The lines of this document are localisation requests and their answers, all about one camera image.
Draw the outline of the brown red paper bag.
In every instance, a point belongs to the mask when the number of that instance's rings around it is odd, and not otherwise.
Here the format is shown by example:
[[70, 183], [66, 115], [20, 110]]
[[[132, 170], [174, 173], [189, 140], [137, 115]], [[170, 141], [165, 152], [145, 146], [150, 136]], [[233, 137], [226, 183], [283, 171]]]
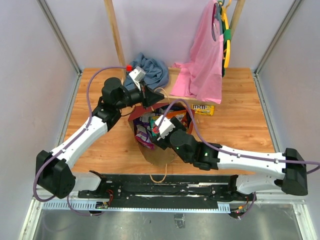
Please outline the brown red paper bag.
[[[149, 118], [154, 116], [160, 117], [165, 112], [165, 110], [167, 109], [171, 101], [170, 100], [164, 100], [164, 101], [165, 102], [156, 103], [155, 105], [149, 108], [143, 108], [142, 106], [137, 106], [134, 108], [133, 112], [130, 113], [128, 118], [128, 123], [133, 132], [134, 139], [135, 139], [135, 134], [137, 130], [136, 125], [144, 126], [149, 132], [150, 137], [152, 137]], [[181, 103], [175, 103], [172, 106], [172, 108], [169, 110], [169, 112], [180, 111], [180, 110], [187, 110], [187, 109], [185, 108], [185, 105]], [[186, 128], [187, 133], [191, 133], [193, 130], [193, 123], [191, 122], [189, 113], [187, 114], [187, 119], [189, 123], [188, 128]], [[141, 145], [136, 139], [135, 141], [137, 142], [138, 148], [141, 151], [143, 157], [148, 163], [150, 163], [153, 166], [157, 166], [161, 168], [165, 167], [165, 174], [162, 180], [158, 180], [158, 181], [154, 180], [151, 173], [149, 172], [149, 176], [153, 182], [155, 183], [163, 182], [167, 175], [168, 164], [170, 164], [178, 155], [170, 148], [163, 150], [154, 144], [154, 150], [150, 150], [144, 147], [143, 145]]]

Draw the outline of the yellow M&M's packet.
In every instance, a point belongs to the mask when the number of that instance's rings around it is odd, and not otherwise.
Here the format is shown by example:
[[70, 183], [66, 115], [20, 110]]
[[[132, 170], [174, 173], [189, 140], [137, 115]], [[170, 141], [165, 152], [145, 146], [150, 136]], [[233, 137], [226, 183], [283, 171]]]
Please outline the yellow M&M's packet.
[[194, 113], [197, 115], [213, 116], [215, 107], [213, 105], [193, 104], [192, 110], [194, 110]]

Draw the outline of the green Fox's candy bag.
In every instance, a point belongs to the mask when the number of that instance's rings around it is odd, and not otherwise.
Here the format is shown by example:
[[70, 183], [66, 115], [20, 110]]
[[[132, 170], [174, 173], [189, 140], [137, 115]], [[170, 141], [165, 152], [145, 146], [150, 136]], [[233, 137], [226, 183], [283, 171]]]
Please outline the green Fox's candy bag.
[[149, 123], [150, 123], [150, 130], [151, 130], [151, 135], [155, 137], [157, 135], [157, 131], [155, 130], [156, 126], [156, 120], [159, 118], [159, 116], [152, 116], [149, 118]]

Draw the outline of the orange Fox's fruits bag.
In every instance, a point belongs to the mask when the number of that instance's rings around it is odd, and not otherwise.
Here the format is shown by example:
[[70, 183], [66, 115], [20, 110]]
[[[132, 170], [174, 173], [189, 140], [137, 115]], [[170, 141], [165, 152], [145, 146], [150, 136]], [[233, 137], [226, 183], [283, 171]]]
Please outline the orange Fox's fruits bag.
[[186, 128], [189, 127], [189, 122], [188, 122], [188, 112], [186, 109], [184, 110], [178, 110], [178, 111], [171, 111], [169, 112], [166, 117], [170, 120], [173, 117], [175, 117], [177, 120], [179, 120], [180, 123]]

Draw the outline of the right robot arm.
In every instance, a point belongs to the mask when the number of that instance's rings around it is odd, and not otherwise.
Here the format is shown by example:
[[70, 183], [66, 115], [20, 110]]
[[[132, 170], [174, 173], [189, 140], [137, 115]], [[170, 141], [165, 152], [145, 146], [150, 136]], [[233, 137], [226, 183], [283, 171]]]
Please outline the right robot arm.
[[231, 176], [226, 193], [232, 200], [268, 190], [281, 190], [293, 196], [308, 194], [306, 163], [294, 148], [286, 148], [283, 153], [263, 153], [197, 141], [175, 117], [160, 116], [152, 130], [155, 132], [154, 144], [163, 150], [172, 149], [184, 163], [200, 170], [250, 172], [249, 175]]

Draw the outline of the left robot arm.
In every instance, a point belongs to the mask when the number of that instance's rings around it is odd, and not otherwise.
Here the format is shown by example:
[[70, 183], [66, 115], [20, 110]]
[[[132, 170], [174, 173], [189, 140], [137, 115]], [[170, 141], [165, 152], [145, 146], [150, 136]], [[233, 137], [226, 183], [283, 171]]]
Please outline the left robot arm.
[[33, 184], [54, 197], [63, 199], [74, 191], [90, 191], [96, 198], [107, 193], [107, 185], [97, 172], [72, 173], [79, 157], [101, 136], [109, 132], [122, 116], [121, 110], [141, 104], [148, 108], [165, 96], [150, 89], [143, 81], [138, 87], [127, 90], [116, 77], [108, 78], [101, 89], [95, 109], [89, 118], [70, 138], [52, 151], [42, 150], [36, 157], [36, 175]]

